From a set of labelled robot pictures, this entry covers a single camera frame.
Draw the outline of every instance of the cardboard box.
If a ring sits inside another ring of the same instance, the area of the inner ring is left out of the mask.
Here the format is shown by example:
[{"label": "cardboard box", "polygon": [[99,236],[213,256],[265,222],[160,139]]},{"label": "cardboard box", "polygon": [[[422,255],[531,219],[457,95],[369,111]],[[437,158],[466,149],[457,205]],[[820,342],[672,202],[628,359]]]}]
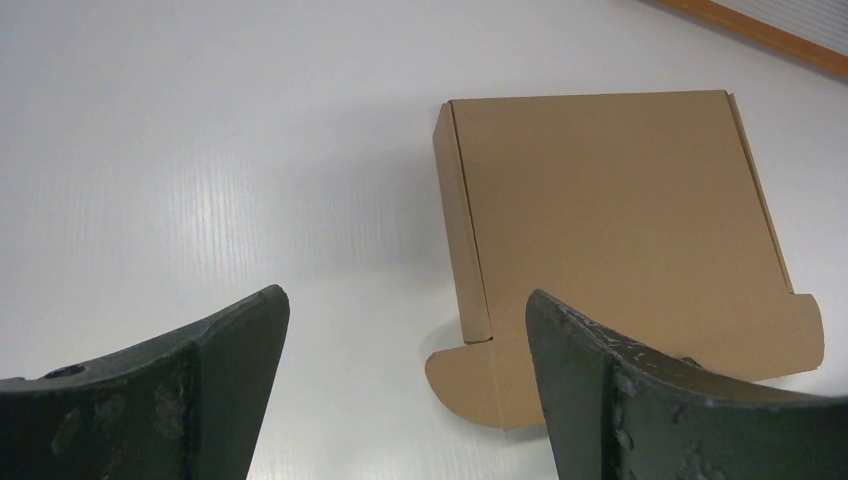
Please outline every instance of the cardboard box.
[{"label": "cardboard box", "polygon": [[524,327],[541,288],[593,320],[755,381],[821,363],[732,96],[454,100],[433,136],[464,347],[426,364],[471,422],[544,422]]}]

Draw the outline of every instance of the cardboard tab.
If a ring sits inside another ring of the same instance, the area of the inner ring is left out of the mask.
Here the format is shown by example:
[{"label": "cardboard tab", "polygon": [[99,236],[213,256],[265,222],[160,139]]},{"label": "cardboard tab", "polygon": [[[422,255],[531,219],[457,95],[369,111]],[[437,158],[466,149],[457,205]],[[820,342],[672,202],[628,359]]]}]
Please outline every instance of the cardboard tab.
[{"label": "cardboard tab", "polygon": [[726,92],[452,101],[434,146],[463,334],[491,339],[427,362],[463,418],[544,421],[524,329],[537,288],[735,378],[821,363],[818,308],[793,294]]}]

